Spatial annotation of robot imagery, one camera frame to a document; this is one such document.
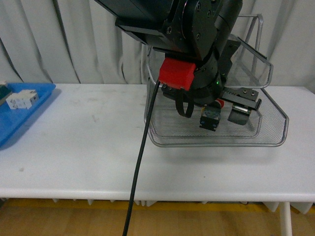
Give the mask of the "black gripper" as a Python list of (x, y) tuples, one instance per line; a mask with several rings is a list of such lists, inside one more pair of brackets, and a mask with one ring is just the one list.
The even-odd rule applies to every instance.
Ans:
[(163, 95), (175, 101), (178, 111), (184, 110), (185, 103), (188, 104), (187, 110), (192, 111), (195, 106), (203, 107), (216, 99), (231, 102), (233, 105), (228, 121), (246, 125), (251, 111), (258, 110), (260, 107), (261, 100), (257, 98), (258, 93), (249, 88), (233, 89), (225, 86), (232, 68), (231, 57), (240, 46), (240, 41), (229, 39), (219, 58), (210, 57), (201, 68), (196, 66), (189, 91), (162, 84)]

